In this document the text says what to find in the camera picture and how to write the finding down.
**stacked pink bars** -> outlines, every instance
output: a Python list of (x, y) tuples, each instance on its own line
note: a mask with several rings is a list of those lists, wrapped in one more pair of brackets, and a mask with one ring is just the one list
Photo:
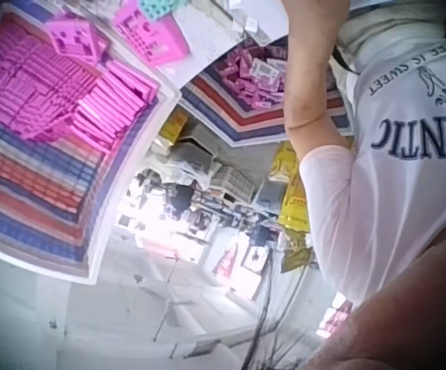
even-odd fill
[(157, 82), (120, 62), (106, 63), (108, 71), (96, 80), (72, 116), (73, 133), (108, 153), (117, 136), (153, 102)]
[(48, 142), (67, 134), (77, 100), (95, 79), (19, 25), (0, 27), (0, 122), (23, 139)]

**pink toy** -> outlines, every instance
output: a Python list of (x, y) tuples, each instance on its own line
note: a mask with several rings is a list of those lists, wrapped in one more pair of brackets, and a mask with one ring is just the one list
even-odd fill
[(113, 25), (151, 66), (172, 62), (189, 54), (189, 46), (173, 16), (165, 15), (150, 22), (139, 10), (137, 0), (128, 0), (116, 13)]
[(109, 44), (91, 22), (71, 12), (57, 14), (46, 22), (46, 28), (58, 54), (73, 56), (92, 65), (101, 59)]

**hanging merchandise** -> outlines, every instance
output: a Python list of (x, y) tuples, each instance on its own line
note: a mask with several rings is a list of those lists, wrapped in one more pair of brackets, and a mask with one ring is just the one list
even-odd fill
[(307, 199), (298, 171), (287, 186), (278, 223), (291, 230), (310, 233)]
[(184, 5), (186, 0), (139, 0), (140, 10), (150, 21), (156, 21)]
[(189, 117), (186, 112), (181, 107), (177, 106), (171, 112), (163, 127), (161, 127), (155, 140), (156, 143), (165, 148), (175, 145), (175, 142), (188, 119)]
[(172, 15), (150, 22), (139, 10), (137, 0), (128, 0), (113, 25), (136, 53), (150, 66), (185, 58), (189, 46)]
[(272, 161), (269, 180), (289, 183), (298, 168), (297, 155), (289, 141), (283, 141), (277, 147), (276, 155)]
[(281, 262), (281, 273), (307, 266), (313, 249), (307, 247), (307, 244), (305, 243), (305, 234), (286, 229), (280, 237), (287, 239), (287, 248), (284, 251), (284, 257)]

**person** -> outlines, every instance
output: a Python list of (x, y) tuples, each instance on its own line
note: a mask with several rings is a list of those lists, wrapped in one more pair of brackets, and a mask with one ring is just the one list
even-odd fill
[[(349, 0), (282, 3), (290, 22), (285, 127), (300, 160), (314, 250), (324, 279), (357, 308), (305, 368), (440, 365), (446, 3), (399, 0), (349, 19)], [(356, 156), (327, 114), (335, 45), (346, 63), (330, 64), (350, 106)]]
[(181, 185), (179, 183), (168, 185), (167, 198), (172, 207), (171, 217), (174, 220), (180, 220), (183, 212), (190, 208), (196, 185), (196, 180), (194, 180), (190, 185)]

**white t-shirt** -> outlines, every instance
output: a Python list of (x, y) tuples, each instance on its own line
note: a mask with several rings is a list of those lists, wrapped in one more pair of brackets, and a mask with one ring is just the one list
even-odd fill
[(356, 157), (322, 146), (300, 174), (323, 276), (359, 305), (446, 227), (446, 41), (368, 66), (354, 96)]

